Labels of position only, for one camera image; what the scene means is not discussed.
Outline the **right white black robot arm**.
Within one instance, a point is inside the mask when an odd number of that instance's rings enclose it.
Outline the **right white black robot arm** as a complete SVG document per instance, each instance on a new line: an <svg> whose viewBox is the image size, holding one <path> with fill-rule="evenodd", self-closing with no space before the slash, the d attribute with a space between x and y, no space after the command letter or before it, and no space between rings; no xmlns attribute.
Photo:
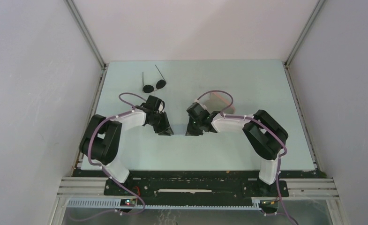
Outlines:
<svg viewBox="0 0 368 225"><path fill-rule="evenodd" d="M281 158L287 154L285 145L289 135L265 110L255 114L233 115L220 111L208 112L204 105L194 102L188 109L188 136L200 136L204 132L243 133L254 151L261 158L258 191L270 196L277 189L275 183L281 166Z"/></svg>

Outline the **pink glasses case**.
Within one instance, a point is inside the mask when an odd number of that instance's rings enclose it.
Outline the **pink glasses case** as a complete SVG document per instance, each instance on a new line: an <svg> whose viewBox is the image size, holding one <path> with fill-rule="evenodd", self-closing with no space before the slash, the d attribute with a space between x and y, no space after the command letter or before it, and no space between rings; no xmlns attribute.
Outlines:
<svg viewBox="0 0 368 225"><path fill-rule="evenodd" d="M204 105L209 113L218 111L224 114L235 114L235 107L231 105L231 99L224 97L220 92L210 92L205 94Z"/></svg>

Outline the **black sunglasses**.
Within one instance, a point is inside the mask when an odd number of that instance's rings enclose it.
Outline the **black sunglasses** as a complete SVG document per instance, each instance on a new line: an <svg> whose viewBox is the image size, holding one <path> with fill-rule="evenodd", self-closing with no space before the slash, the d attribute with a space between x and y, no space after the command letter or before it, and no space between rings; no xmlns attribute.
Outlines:
<svg viewBox="0 0 368 225"><path fill-rule="evenodd" d="M160 89L164 88L167 85L167 81L164 78L164 76L161 73L161 71L158 68L158 66L156 64L154 66L157 69L159 75L161 76L161 79L158 80L155 85L144 84L144 72L142 72L142 85L143 85L142 92L145 93L145 94L153 93L153 92L155 92L157 90L160 90Z"/></svg>

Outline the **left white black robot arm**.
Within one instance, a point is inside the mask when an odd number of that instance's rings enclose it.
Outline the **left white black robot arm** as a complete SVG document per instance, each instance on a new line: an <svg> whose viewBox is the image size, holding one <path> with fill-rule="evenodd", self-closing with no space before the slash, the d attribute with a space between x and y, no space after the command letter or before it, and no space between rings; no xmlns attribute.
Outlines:
<svg viewBox="0 0 368 225"><path fill-rule="evenodd" d="M148 96L141 105L118 115L93 115L79 144L80 152L86 155L90 165L100 167L110 179L116 180L115 189L121 195L128 195L133 189L133 182L127 179L129 170L117 157L121 133L145 125L152 126L157 135L174 134L165 103L158 97Z"/></svg>

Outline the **light blue cleaning cloth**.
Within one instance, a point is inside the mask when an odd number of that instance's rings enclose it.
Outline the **light blue cleaning cloth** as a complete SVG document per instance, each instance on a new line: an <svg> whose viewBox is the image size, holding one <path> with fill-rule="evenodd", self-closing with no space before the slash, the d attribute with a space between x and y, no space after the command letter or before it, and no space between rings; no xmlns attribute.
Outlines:
<svg viewBox="0 0 368 225"><path fill-rule="evenodd" d="M187 132L187 124L173 124L171 125L171 129L173 131L173 135L186 135Z"/></svg>

